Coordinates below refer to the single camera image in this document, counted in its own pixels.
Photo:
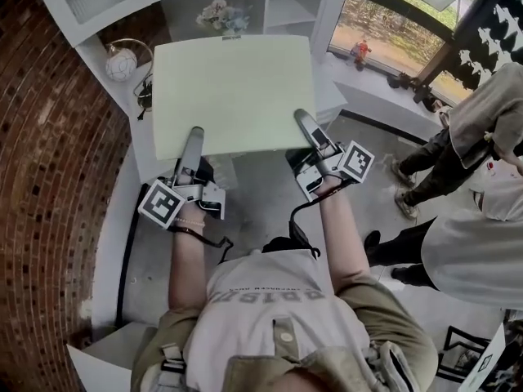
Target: flower bouquet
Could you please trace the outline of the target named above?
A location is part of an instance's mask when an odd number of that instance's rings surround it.
[[[248,26],[249,16],[243,9],[227,6],[225,0],[214,0],[196,16],[196,23],[207,31],[223,36],[242,33]]]

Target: black wire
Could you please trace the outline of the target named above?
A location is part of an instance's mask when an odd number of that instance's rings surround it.
[[[344,180],[338,186],[331,189],[328,193],[322,194],[318,198],[314,199],[312,202],[303,203],[302,205],[294,208],[294,210],[291,213],[290,220],[289,220],[289,226],[295,224],[294,217],[297,212],[301,211],[302,209],[306,209],[307,207],[316,205],[317,203],[320,203],[321,201],[325,200],[326,198],[329,198],[330,196],[332,196],[333,194],[336,194],[340,190],[345,189],[348,185],[352,185],[353,183],[356,183],[356,180],[353,180],[353,179]],[[195,237],[202,243],[207,244],[211,247],[215,247],[215,248],[222,248],[227,243],[228,245],[226,246],[225,250],[223,251],[223,254],[221,255],[220,262],[218,263],[219,265],[226,261],[227,252],[229,252],[229,250],[235,245],[227,237],[223,237],[219,243],[215,243],[215,242],[211,241],[210,239],[205,238],[203,235],[200,235],[197,232],[194,232],[192,229],[186,228],[184,226],[177,226],[177,225],[170,226],[168,228],[168,231],[172,232],[172,233],[182,233],[182,234],[192,235],[193,237]],[[318,248],[312,247],[305,240],[301,240],[301,242],[304,244],[304,247],[306,247],[307,250],[311,250],[312,256],[315,259],[317,259],[321,255],[321,252]]]
[[[173,233],[179,232],[182,234],[192,235],[193,237],[195,237],[202,243],[210,245],[211,247],[215,247],[215,248],[222,248],[224,246],[224,244],[227,243],[228,245],[225,248],[225,250],[223,251],[223,254],[221,255],[220,262],[218,263],[219,265],[226,260],[227,252],[235,245],[227,237],[223,237],[219,243],[215,243],[215,242],[211,241],[210,239],[205,238],[203,235],[200,235],[197,232],[194,232],[192,229],[186,228],[185,226],[176,226],[176,225],[170,226],[168,228],[168,231],[173,232]]]
[[[349,178],[347,180],[344,180],[342,181],[339,185],[337,185],[336,187],[334,187],[333,189],[331,189],[329,192],[325,193],[325,194],[322,194],[321,196],[318,196],[316,199],[310,201],[310,202],[307,202],[307,203],[303,203],[302,205],[298,206],[298,207],[295,207],[294,210],[291,212],[291,217],[289,219],[289,222],[288,222],[288,227],[289,227],[289,235],[291,236],[291,238],[293,238],[293,235],[294,235],[294,231],[292,230],[292,228],[295,228],[297,225],[296,225],[296,222],[294,221],[294,217],[295,215],[301,211],[302,209],[307,209],[308,207],[311,207],[311,206],[314,206],[322,201],[324,201],[326,198],[330,198],[333,194],[336,194],[337,192],[339,192],[340,190],[343,190],[345,189],[348,185],[352,185],[354,183],[357,183],[356,180],[352,179],[352,178]],[[317,247],[312,247],[308,241],[306,241],[305,239],[298,239],[297,241],[301,242],[303,244],[303,246],[307,249],[307,250],[311,250],[311,254],[312,256],[315,258],[315,259],[318,259],[318,257],[320,257],[321,255],[321,252],[319,250],[319,248]]]
[[[301,211],[302,209],[306,209],[308,207],[314,206],[314,205],[324,201],[326,198],[330,198],[333,194],[336,194],[340,190],[345,189],[347,186],[352,185],[354,183],[357,183],[357,181],[353,180],[353,179],[344,180],[339,185],[337,185],[336,187],[331,189],[329,192],[322,194],[321,196],[318,196],[316,199],[314,199],[310,202],[303,203],[302,205],[295,207],[294,210],[291,212],[290,221],[294,222],[294,216],[296,215],[297,212]]]

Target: shirt button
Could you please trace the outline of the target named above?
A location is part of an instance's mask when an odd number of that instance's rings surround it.
[[[282,332],[279,334],[279,338],[281,341],[285,341],[286,343],[290,343],[294,340],[294,337],[292,334],[289,334],[288,332]]]

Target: bracelet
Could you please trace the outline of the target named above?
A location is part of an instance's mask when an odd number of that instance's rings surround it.
[[[205,222],[198,222],[196,220],[188,220],[188,219],[183,219],[183,218],[174,218],[175,221],[178,221],[178,222],[182,222],[184,224],[188,224],[188,225],[195,225],[195,226],[200,226],[200,227],[205,227]]]

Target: hand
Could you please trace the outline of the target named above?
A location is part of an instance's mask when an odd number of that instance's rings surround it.
[[[318,189],[316,189],[314,193],[316,196],[326,194],[327,192],[338,186],[341,182],[342,179],[340,179],[339,177],[326,176],[324,177],[324,182],[322,183],[322,185]]]

